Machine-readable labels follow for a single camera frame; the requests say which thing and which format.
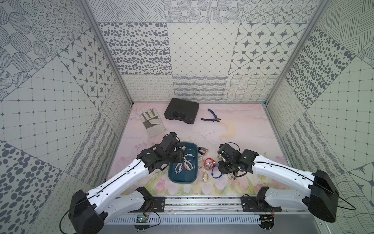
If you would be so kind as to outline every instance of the gray glove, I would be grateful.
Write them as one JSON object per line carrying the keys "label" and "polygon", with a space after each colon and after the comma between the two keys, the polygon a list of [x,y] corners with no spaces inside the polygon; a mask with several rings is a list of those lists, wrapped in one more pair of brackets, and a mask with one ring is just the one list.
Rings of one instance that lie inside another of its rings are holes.
{"label": "gray glove", "polygon": [[139,117],[150,137],[154,137],[166,131],[166,128],[162,124],[161,118],[159,117],[156,109],[148,109],[146,112],[139,115]]}

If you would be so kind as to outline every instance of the pliers handle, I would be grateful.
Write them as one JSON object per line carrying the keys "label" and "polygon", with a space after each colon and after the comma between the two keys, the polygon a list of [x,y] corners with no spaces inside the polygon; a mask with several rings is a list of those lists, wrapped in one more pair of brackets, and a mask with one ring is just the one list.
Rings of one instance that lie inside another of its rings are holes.
{"label": "pliers handle", "polygon": [[215,115],[215,113],[214,113],[211,109],[208,109],[208,111],[209,111],[210,113],[213,114],[214,119],[204,119],[204,118],[200,118],[201,120],[204,120],[204,121],[212,121],[212,122],[214,122],[214,121],[219,122],[219,121],[221,120],[220,118],[218,118],[218,117]]}

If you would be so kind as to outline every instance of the floral tablecloth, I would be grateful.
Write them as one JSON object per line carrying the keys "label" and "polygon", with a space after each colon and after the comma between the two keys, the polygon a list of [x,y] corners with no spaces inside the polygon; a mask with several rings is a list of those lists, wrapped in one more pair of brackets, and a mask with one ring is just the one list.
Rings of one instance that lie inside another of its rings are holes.
{"label": "floral tablecloth", "polygon": [[[235,142],[244,149],[256,151],[271,160],[286,164],[278,142],[260,104],[200,104],[195,123],[185,124],[177,120],[165,119],[163,113],[168,104],[134,104],[129,122],[123,133],[117,154],[114,158],[109,178],[120,172],[133,161],[141,150],[155,143],[169,132],[176,132],[181,142],[193,142],[198,147],[209,149],[204,158],[218,161],[217,150],[220,144]],[[161,115],[166,132],[149,138],[139,114],[149,108],[156,108]],[[221,122],[205,122],[200,117],[211,118],[207,109],[212,109]],[[203,182],[203,173],[208,173],[207,183]],[[211,176],[211,171],[198,170],[197,179],[191,184],[173,183],[168,178],[168,170],[154,171],[139,180],[123,194],[129,194],[136,188],[145,186],[153,195],[243,195],[256,194],[262,186],[275,189],[289,189],[288,186],[271,178],[250,174],[232,179],[223,175],[218,179]]]}

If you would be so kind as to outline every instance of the diagonal cutters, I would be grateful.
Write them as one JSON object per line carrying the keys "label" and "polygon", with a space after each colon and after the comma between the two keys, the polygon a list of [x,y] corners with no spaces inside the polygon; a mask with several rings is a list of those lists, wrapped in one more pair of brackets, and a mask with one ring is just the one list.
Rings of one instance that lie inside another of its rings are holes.
{"label": "diagonal cutters", "polygon": [[213,114],[213,116],[214,116],[214,119],[204,119],[204,118],[200,118],[201,120],[204,120],[204,121],[212,121],[212,122],[214,122],[214,121],[217,121],[217,122],[219,122],[220,121],[220,119],[219,118],[217,118],[217,116],[215,115],[215,113],[211,110],[211,109],[208,109],[208,111],[210,111],[210,113],[212,113]]}

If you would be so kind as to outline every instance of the plastic tray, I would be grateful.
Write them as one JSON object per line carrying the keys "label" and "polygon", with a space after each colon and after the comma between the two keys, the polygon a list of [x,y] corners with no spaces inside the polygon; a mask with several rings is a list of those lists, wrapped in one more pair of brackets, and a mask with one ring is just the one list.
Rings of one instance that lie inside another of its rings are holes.
{"label": "plastic tray", "polygon": [[192,154],[195,156],[193,160],[191,160],[191,164],[193,169],[192,170],[187,170],[183,168],[183,170],[177,174],[175,173],[175,167],[177,166],[178,163],[172,162],[169,165],[169,179],[174,182],[174,183],[192,183],[196,180],[197,178],[197,160],[198,160],[198,151],[199,149],[194,143],[190,142],[181,142],[180,146],[185,146],[186,149],[184,150],[184,154]]}

